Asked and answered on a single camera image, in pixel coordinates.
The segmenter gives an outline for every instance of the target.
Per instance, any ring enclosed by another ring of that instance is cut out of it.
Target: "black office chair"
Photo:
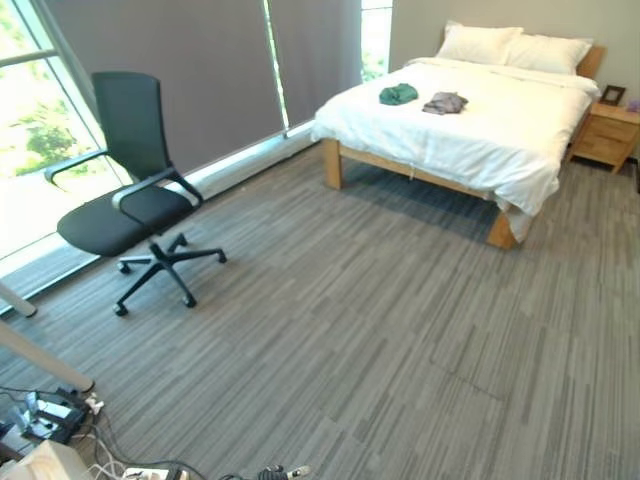
[[[107,148],[70,159],[45,171],[54,185],[58,173],[76,165],[108,155],[137,181],[133,185],[102,195],[66,214],[58,222],[58,233],[71,245],[96,255],[116,257],[145,239],[153,255],[125,257],[118,262],[122,273],[130,264],[151,264],[144,274],[120,297],[114,306],[117,315],[125,315],[124,301],[160,270],[166,270],[185,293],[184,304],[196,305],[193,295],[173,269],[183,260],[217,255],[227,258],[220,248],[176,253],[186,246],[181,233],[163,251],[150,239],[180,222],[202,205],[202,196],[175,169],[164,136],[160,82],[149,75],[132,72],[102,72],[92,75],[98,113]],[[195,197],[195,205],[183,195],[157,186],[172,180]]]

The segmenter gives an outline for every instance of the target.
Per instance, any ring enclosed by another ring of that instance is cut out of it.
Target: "chair base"
[[[166,270],[166,272],[173,278],[173,280],[178,284],[178,286],[184,292],[184,297],[182,297],[182,302],[188,308],[193,308],[196,306],[196,300],[191,295],[191,292],[182,281],[182,279],[178,276],[176,271],[173,268],[173,264],[177,262],[182,262],[183,260],[191,260],[192,258],[198,257],[206,257],[209,255],[218,255],[218,262],[226,263],[227,256],[224,254],[221,248],[213,248],[210,250],[198,250],[195,252],[180,252],[176,253],[176,249],[179,246],[186,246],[187,239],[181,233],[179,234],[175,240],[171,243],[167,251],[163,251],[158,244],[151,243],[149,248],[151,249],[151,253],[153,255],[139,255],[135,257],[123,257],[118,262],[118,270],[122,273],[130,273],[131,267],[130,264],[150,264],[147,270],[136,280],[136,282],[127,290],[127,292],[120,297],[120,299],[116,302],[113,307],[113,311],[118,316],[123,316],[128,313],[127,307],[124,306],[124,301],[129,298],[133,293],[136,292],[142,285],[147,283],[156,273],[161,270]]]

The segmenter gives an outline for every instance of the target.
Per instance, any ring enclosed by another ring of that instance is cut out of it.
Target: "metal pole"
[[[91,378],[74,370],[49,352],[31,343],[22,335],[11,330],[9,326],[2,321],[0,321],[0,346],[7,347],[9,350],[12,350],[43,370],[62,379],[65,383],[77,387],[83,392],[93,388],[94,382]]]
[[[9,288],[5,287],[2,283],[0,283],[0,298],[2,298],[16,310],[18,310],[25,317],[30,317],[37,311],[36,307],[23,300],[13,291],[9,290]]]

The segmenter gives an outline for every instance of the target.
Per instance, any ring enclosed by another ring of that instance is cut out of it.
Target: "green cloth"
[[[400,83],[395,87],[384,88],[380,92],[380,103],[385,105],[402,105],[418,98],[418,91],[408,83]]]

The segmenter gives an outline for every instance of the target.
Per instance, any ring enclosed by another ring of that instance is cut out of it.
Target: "chair seat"
[[[85,252],[116,257],[149,237],[143,226],[120,213],[111,204],[109,192],[69,212],[58,222],[58,233]],[[194,207],[179,193],[151,186],[122,202],[123,208],[144,221],[153,231],[163,231],[189,215]]]

